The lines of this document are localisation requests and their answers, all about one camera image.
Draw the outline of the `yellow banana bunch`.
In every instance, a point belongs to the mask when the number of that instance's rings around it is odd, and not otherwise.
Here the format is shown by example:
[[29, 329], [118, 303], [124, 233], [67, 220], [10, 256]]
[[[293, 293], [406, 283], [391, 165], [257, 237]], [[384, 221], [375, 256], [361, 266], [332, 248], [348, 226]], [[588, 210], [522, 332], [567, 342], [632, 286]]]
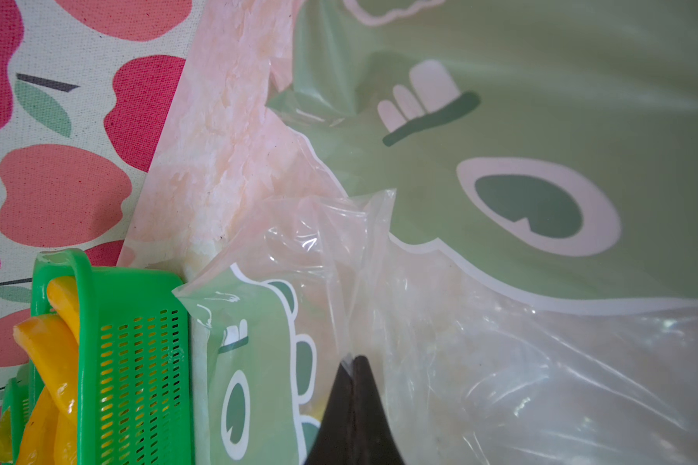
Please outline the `yellow banana bunch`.
[[79, 295], [73, 276], [58, 277], [47, 288], [52, 310], [14, 329], [42, 381], [23, 432], [19, 464], [78, 462]]

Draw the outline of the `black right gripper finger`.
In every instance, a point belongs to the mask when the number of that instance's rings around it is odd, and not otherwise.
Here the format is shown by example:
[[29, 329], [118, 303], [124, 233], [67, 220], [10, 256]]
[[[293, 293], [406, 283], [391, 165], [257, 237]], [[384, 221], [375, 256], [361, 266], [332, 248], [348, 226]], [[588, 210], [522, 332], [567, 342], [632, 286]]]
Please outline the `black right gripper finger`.
[[366, 356], [341, 362], [306, 463], [403, 465]]

